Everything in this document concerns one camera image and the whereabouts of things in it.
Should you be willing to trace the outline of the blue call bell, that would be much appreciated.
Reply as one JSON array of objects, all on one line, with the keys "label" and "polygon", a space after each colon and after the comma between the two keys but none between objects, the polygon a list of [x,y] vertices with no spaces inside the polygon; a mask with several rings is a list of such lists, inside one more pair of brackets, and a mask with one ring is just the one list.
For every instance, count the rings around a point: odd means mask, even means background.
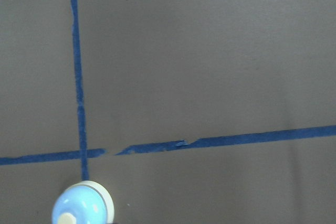
[{"label": "blue call bell", "polygon": [[111,194],[99,183],[84,180],[68,187],[56,200],[52,223],[114,223]]}]

